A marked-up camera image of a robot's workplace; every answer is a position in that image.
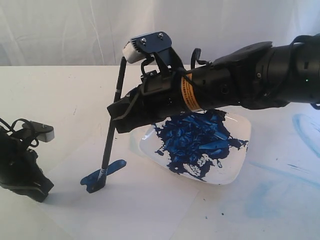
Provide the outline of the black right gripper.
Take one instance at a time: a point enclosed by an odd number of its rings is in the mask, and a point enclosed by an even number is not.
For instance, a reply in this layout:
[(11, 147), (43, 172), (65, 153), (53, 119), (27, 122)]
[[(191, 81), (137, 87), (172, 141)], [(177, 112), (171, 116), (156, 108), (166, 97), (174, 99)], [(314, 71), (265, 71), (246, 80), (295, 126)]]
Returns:
[(142, 83), (107, 107), (119, 133), (163, 121), (182, 113), (239, 106), (245, 102), (230, 69), (179, 67), (163, 77), (160, 72), (142, 74)]

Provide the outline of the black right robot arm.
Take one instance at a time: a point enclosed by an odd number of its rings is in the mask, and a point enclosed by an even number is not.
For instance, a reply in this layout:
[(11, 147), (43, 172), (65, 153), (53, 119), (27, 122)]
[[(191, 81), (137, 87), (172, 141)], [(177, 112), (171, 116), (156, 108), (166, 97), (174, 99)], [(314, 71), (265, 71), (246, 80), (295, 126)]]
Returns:
[(168, 117), (227, 106), (249, 110), (306, 103), (320, 108), (320, 37), (297, 36), (289, 45), (270, 41), (239, 49), (190, 70), (160, 66), (107, 110), (119, 133)]

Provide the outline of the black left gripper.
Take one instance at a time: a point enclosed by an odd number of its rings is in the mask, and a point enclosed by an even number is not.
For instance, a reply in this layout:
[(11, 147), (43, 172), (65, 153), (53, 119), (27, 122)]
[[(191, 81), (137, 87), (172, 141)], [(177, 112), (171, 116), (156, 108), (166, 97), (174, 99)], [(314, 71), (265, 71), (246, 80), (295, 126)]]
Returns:
[(43, 202), (54, 183), (37, 165), (38, 154), (32, 150), (39, 145), (34, 127), (25, 124), (15, 130), (0, 127), (0, 186), (17, 195)]

